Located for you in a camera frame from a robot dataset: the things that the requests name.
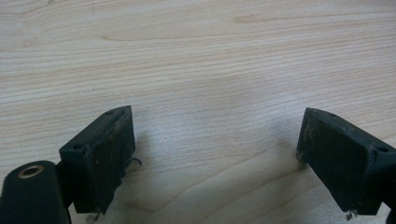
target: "mounting hole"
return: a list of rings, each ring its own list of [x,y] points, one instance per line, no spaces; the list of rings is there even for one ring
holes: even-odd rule
[[[74,149],[74,150],[78,150],[78,149],[81,149],[81,148],[83,148],[83,147],[84,147],[83,144],[76,144],[76,145],[73,145],[73,149]]]
[[[42,165],[32,165],[20,171],[18,177],[21,179],[30,178],[32,176],[40,174],[43,170],[44,166]]]
[[[389,150],[385,147],[376,147],[376,150],[380,151],[380,152],[389,152]]]

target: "wood grain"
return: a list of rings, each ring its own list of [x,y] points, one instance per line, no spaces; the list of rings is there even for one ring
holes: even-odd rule
[[[389,0],[2,0],[0,179],[131,105],[144,165],[97,223],[347,223],[294,158],[304,109],[396,147],[395,37]]]

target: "black bracket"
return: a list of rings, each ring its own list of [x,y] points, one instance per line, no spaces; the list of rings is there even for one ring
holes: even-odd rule
[[[71,203],[78,213],[104,214],[134,149],[131,107],[107,111],[59,150],[57,165],[35,161],[7,175],[0,223],[71,223]]]
[[[307,108],[297,156],[312,167],[342,211],[374,216],[382,202],[396,208],[396,149],[348,121]]]

